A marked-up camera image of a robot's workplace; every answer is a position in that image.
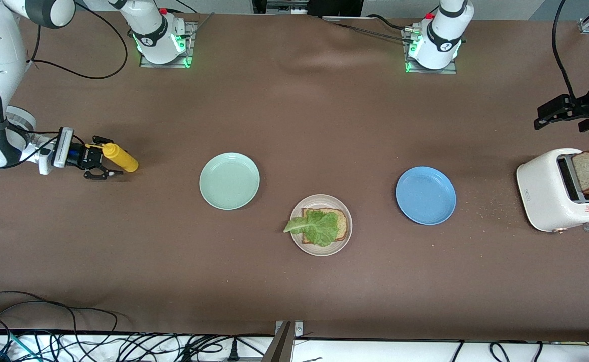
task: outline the yellow bottle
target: yellow bottle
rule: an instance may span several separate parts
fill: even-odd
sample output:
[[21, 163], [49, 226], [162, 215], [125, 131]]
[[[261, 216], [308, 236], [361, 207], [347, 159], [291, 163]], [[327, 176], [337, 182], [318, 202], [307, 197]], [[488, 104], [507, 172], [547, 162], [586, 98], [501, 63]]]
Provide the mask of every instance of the yellow bottle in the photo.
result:
[[127, 172], [134, 172], [138, 169], [138, 161], [115, 143], [104, 144], [102, 154]]

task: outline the lettuce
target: lettuce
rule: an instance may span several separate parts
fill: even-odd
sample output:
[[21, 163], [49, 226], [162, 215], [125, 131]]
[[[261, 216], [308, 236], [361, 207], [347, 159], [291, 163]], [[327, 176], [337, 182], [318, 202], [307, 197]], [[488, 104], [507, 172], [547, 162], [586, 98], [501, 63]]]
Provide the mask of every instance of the lettuce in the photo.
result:
[[305, 217], [297, 217], [288, 221], [283, 232], [292, 232], [292, 234], [303, 232], [306, 234], [306, 239], [314, 245], [326, 247], [337, 238], [339, 232], [337, 215], [310, 210]]

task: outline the metal mount plate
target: metal mount plate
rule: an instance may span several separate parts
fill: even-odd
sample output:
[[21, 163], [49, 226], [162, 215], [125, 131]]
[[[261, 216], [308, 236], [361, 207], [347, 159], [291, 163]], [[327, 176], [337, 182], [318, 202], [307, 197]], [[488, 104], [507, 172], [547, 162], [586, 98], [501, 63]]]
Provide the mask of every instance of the metal mount plate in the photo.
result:
[[[400, 31], [402, 34], [402, 38], [413, 40], [411, 38], [410, 32], [405, 32], [404, 30]], [[404, 63], [407, 73], [428, 73], [428, 74], [457, 74], [457, 69], [455, 68], [455, 60], [451, 60], [448, 66], [443, 69], [428, 69], [421, 66], [417, 60], [409, 56], [409, 51], [411, 46], [414, 46], [413, 43], [404, 42]]]
[[196, 43], [196, 29], [198, 22], [185, 21], [185, 35], [187, 37], [183, 40], [185, 42], [185, 51], [176, 57], [175, 60], [167, 64], [154, 64], [147, 60], [143, 54], [140, 57], [141, 68], [171, 68], [171, 69], [185, 69], [191, 68], [191, 59], [194, 56], [194, 43]]
[[582, 34], [589, 34], [589, 27], [587, 27], [586, 23], [582, 22], [582, 18], [578, 21], [578, 28]]
[[[281, 324], [283, 324], [283, 321], [276, 321], [276, 324], [274, 325], [274, 334], [276, 335], [277, 332], [279, 332], [279, 328], [281, 328]], [[301, 337], [304, 334], [304, 321], [294, 321], [294, 336], [295, 337]]]

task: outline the white toaster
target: white toaster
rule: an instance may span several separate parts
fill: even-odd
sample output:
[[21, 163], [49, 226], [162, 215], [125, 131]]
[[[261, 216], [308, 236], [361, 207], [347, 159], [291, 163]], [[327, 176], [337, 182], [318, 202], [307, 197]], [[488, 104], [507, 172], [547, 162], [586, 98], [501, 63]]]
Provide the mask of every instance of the white toaster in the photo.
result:
[[540, 231], [563, 231], [589, 223], [589, 194], [578, 183], [571, 158], [581, 153], [560, 148], [518, 167], [516, 178], [531, 225]]

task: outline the yellow bottle cap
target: yellow bottle cap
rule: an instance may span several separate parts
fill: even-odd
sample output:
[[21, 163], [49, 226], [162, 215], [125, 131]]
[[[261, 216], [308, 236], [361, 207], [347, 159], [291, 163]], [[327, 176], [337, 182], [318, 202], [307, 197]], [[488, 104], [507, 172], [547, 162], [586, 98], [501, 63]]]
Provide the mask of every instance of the yellow bottle cap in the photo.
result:
[[115, 157], [116, 154], [118, 154], [118, 151], [120, 151], [120, 147], [118, 147], [117, 144], [107, 143], [102, 146], [102, 154], [104, 154], [106, 158]]

